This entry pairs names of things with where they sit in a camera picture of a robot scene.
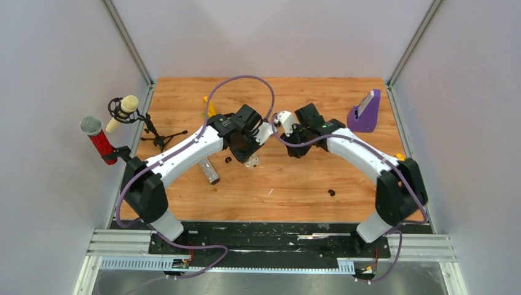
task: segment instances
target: white panel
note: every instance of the white panel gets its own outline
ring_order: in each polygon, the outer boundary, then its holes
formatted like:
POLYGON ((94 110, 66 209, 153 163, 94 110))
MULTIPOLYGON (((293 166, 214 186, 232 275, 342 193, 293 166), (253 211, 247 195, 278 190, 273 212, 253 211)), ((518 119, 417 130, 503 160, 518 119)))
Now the white panel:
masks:
POLYGON ((387 78, 430 2, 115 0, 154 78, 387 78))
POLYGON ((71 294, 123 168, 79 122, 146 88, 101 1, 2 1, 0 69, 0 294, 71 294))
POLYGON ((521 286, 520 11, 518 0, 446 1, 396 86, 429 212, 472 295, 521 286))

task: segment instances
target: purple phone holder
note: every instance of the purple phone holder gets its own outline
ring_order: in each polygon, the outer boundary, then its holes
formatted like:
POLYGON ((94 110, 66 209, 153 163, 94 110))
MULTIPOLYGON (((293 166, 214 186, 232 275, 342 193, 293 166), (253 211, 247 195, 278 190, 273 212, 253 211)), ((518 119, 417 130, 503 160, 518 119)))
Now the purple phone holder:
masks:
POLYGON ((347 115, 347 127, 353 132, 373 132, 378 122, 380 89, 373 89, 362 102, 347 115))

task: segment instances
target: purple stand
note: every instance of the purple stand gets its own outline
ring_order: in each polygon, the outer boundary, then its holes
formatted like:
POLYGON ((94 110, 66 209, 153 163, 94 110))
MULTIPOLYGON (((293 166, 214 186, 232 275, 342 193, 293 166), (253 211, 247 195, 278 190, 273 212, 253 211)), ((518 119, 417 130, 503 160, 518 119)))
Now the purple stand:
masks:
POLYGON ((358 114, 358 106, 355 106, 347 115, 347 127, 353 132, 373 132, 378 122, 378 109, 380 107, 380 89, 373 89, 374 96, 367 104, 362 114, 358 114))

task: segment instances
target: silver microphone grille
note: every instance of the silver microphone grille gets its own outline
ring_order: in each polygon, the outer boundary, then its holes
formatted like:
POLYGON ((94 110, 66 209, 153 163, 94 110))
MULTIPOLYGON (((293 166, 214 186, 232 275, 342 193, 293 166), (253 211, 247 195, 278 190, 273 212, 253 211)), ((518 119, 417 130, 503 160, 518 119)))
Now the silver microphone grille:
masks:
POLYGON ((89 136, 98 135, 101 132, 101 121, 94 116, 87 116, 82 119, 80 128, 89 136))

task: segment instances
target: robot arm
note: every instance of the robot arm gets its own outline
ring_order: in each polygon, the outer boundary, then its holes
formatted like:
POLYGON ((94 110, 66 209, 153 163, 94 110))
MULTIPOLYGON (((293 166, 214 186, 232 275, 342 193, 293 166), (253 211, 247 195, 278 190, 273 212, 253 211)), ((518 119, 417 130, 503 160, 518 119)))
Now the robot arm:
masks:
MULTIPOLYGON (((418 207, 413 201, 395 174, 390 165, 394 165, 410 184, 420 203, 425 205, 428 201, 420 170, 416 161, 399 159, 386 155, 371 145, 358 138, 349 128, 338 120, 325 121, 318 113, 315 105, 298 109, 295 114, 299 119, 287 111, 277 114, 275 123, 282 126, 284 133, 281 138, 289 143, 299 144, 312 140, 322 135, 343 135, 351 138, 346 140, 338 137, 327 137, 315 142, 313 145, 323 148, 327 152, 339 155, 356 168, 367 175, 377 187, 375 209, 365 221, 361 222, 353 234, 360 244, 372 243, 392 227, 403 222, 414 213, 418 207), (364 146, 371 148, 375 153, 368 151, 364 146)), ((287 147, 288 155, 300 158, 304 156, 311 146, 287 147)))
POLYGON ((125 201, 144 222, 151 224, 170 240, 176 239, 183 232, 183 227, 168 209, 165 188, 205 157, 227 148, 239 162, 245 163, 273 134, 269 124, 262 121, 261 115, 246 104, 236 114, 211 117, 204 133, 197 138, 202 129, 199 128, 181 143, 145 161, 132 158, 127 162, 123 175, 122 187, 141 170, 159 163, 132 184, 125 201), (175 152, 177 154, 164 160, 175 152))

